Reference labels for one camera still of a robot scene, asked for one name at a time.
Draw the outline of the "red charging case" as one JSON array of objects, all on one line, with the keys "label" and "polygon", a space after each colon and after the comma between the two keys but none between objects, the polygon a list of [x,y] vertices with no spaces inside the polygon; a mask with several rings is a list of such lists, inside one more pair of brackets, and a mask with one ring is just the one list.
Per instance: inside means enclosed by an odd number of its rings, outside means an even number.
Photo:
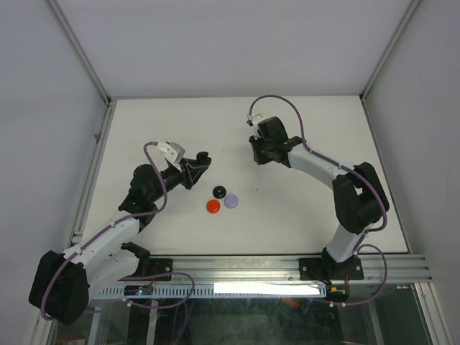
[{"label": "red charging case", "polygon": [[206,204],[206,210],[209,213],[217,213],[221,209],[221,204],[219,200],[211,199]]}]

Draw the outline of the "black charging case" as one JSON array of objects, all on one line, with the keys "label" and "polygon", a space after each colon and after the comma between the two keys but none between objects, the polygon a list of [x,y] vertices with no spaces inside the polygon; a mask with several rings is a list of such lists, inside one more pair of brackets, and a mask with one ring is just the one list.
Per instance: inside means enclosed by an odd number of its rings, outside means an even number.
[{"label": "black charging case", "polygon": [[196,161],[199,165],[207,165],[211,164],[211,158],[208,152],[201,151],[196,154]]},{"label": "black charging case", "polygon": [[213,188],[212,190],[213,197],[216,199],[222,199],[226,196],[227,191],[224,186],[222,185],[217,185],[216,187]]}]

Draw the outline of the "purple charging case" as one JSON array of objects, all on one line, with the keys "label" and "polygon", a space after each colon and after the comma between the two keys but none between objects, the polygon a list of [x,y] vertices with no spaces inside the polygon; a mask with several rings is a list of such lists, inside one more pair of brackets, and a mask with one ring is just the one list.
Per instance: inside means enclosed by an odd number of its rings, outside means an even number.
[{"label": "purple charging case", "polygon": [[227,195],[224,199],[224,204],[227,208],[236,208],[239,205],[239,198],[233,194]]}]

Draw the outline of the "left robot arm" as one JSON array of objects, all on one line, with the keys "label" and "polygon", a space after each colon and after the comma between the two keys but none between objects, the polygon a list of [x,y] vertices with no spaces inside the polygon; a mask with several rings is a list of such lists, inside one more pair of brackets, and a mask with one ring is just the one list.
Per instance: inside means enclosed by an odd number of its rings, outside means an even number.
[{"label": "left robot arm", "polygon": [[39,260],[28,301],[42,318],[68,326],[85,311],[94,295],[128,276],[150,273],[150,252],[132,242],[163,210],[178,186],[190,190],[211,165],[207,152],[175,159],[160,171],[153,162],[134,169],[126,198],[112,218],[92,237],[62,252],[49,250]]}]

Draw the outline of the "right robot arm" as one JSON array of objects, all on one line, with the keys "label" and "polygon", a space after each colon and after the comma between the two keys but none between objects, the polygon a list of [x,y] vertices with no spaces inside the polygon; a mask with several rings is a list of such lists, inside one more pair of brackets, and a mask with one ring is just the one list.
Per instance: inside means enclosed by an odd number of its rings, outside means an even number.
[{"label": "right robot arm", "polygon": [[353,257],[371,226],[385,220],[390,208],[376,170],[368,162],[350,168],[307,149],[301,137],[288,136],[276,116],[248,116],[247,123],[253,129],[249,143],[258,165],[279,163],[332,190],[339,225],[321,252],[321,259],[307,267],[306,273],[310,280],[324,283],[344,279],[354,269]]}]

